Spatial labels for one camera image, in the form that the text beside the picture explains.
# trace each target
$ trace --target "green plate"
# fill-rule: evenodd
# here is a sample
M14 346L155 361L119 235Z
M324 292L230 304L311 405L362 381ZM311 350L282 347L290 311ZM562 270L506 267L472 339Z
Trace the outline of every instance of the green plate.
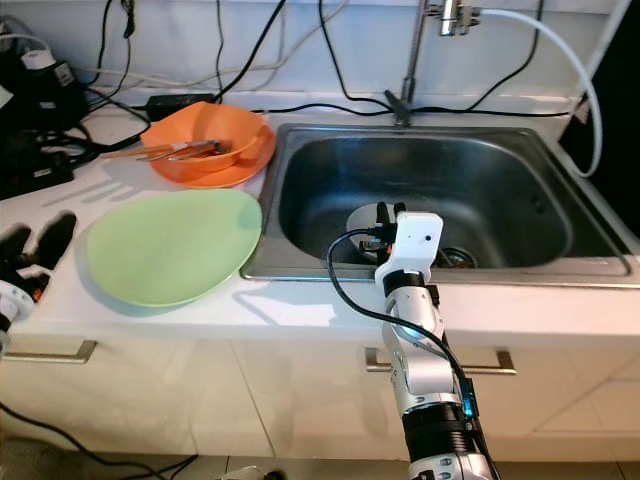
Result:
M89 272L109 295L145 307L190 302L237 272L258 243L260 205L238 190L128 203L87 235Z

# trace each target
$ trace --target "white countertop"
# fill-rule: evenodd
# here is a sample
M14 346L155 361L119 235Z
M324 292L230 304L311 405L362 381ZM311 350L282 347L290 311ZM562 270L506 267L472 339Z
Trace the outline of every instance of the white countertop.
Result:
M285 122L388 121L326 114L269 118L274 128ZM417 123L528 126L538 130L554 153L566 159L566 154L553 143L551 132L557 125L554 122L557 120L443 115L422 117ZM90 119L88 125L92 131L100 131L97 140L103 142L113 142L137 128L132 120L113 112ZM257 197L263 181L264 172L236 188ZM186 336L380 340L379 322L350 310L328 282L255 281L236 274L209 295L170 309L125 305L101 292L86 271L87 229L101 215L125 202L179 189L156 175L147 164L130 159L96 160L78 169L73 182L1 202L1 231L23 222L37 232L61 210L71 210L78 216L76 238L40 304L27 321L13 327L12 334L87 339ZM382 307L383 295L374 284L350 283L346 288L362 304L374 309ZM631 346L640 339L640 290L441 285L440 296L448 336L458 343Z

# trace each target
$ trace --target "white cable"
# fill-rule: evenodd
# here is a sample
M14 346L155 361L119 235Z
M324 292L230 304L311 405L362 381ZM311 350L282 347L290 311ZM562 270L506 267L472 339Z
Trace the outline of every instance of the white cable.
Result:
M0 35L0 40L10 40L12 38L23 38L25 40L32 40L42 45L45 50L51 53L51 47L49 46L49 44L41 38L36 37L35 35L28 35L26 33L3 33L2 35Z
M324 17L325 23L329 22L333 17L335 17L338 13L340 13L344 7L347 6L347 4L349 3L349 0L342 0L342 3L340 3L340 5L338 5L336 7L336 9L331 12L329 15L326 15ZM314 34L316 33L319 29L320 29L321 25L320 23L318 23L318 25L310 28L304 35L302 35L302 37L300 37L300 39L298 39L298 41L293 45L293 47L291 47L291 50L289 50L289 52L279 61L277 61L276 63L270 64L270 65L256 65L255 67L251 67L249 69L250 72L255 72L255 71L261 71L261 70L273 70L273 69L278 69L281 66L283 66L285 63L287 63L289 61L289 59L300 49L300 47ZM104 73L104 74L108 74L108 75L123 75L124 71L122 70L110 70L110 69L105 69L105 68L89 68L89 67L76 67L76 70L82 70L84 72L100 72L100 73ZM221 70L220 71L220 75L231 75L234 73L238 73L242 70L242 67L237 67L237 68L230 68L230 69L226 69L226 70ZM200 85L201 83L205 83L208 80L211 80L213 78L216 77L216 73L212 73L207 75L205 78L201 79L201 80L197 80L197 81L192 81L192 82L179 82L179 81L175 81L175 80L165 80L163 78L160 77L154 77L154 76L150 76L150 75L143 75L140 73L135 73L135 72L129 72L129 77L131 78L137 78L139 80L144 80L145 82L149 82L149 83L155 83L155 84L159 84L159 85L168 85L171 87L192 87L194 85Z
M567 42L565 42L560 35L547 27L544 23L539 22L538 20L523 15L522 13L513 12L509 10L496 10L496 9L483 9L481 10L482 15L491 15L495 17L506 17L512 18L514 20L519 20L528 25L531 25L534 28L537 28L542 33L544 33L549 40L555 43L560 50L564 52L567 58L571 61L576 71L580 75L580 80L582 81L582 85L587 91L587 98L591 104L591 117L593 119L593 136L594 136L594 145L593 145L593 156L591 157L591 165L586 172L583 172L578 168L578 166L573 162L573 168L577 175L582 178L589 178L594 172L597 170L598 165L600 164L600 157L602 156L602 114L600 113L600 104L598 103L598 96L596 94L596 89L593 87L593 83L591 83L591 78L587 73L586 68L580 62L580 59L573 51L573 49L569 46Z

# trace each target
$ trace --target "sink basin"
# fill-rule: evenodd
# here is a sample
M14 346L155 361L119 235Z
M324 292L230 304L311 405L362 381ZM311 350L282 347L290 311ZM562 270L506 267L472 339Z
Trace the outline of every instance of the sink basin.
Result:
M350 215L384 201L444 219L434 282L637 283L633 257L531 130L285 125L277 152L245 277L327 279ZM335 260L342 279L372 278L351 242Z

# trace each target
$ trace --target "drawer handle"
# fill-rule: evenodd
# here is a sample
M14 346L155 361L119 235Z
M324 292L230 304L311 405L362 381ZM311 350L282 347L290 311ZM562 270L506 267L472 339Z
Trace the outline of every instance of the drawer handle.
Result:
M2 358L3 361L12 362L37 362L37 363L73 363L76 365L84 365L89 361L93 351L98 346L98 342L94 340L85 340L74 354L64 353L12 353L7 352Z
M513 365L511 354L507 350L497 350L498 366L462 365L462 369L469 375L516 375L518 371ZM378 362L378 349L367 347L364 350L367 372L390 372L390 363Z

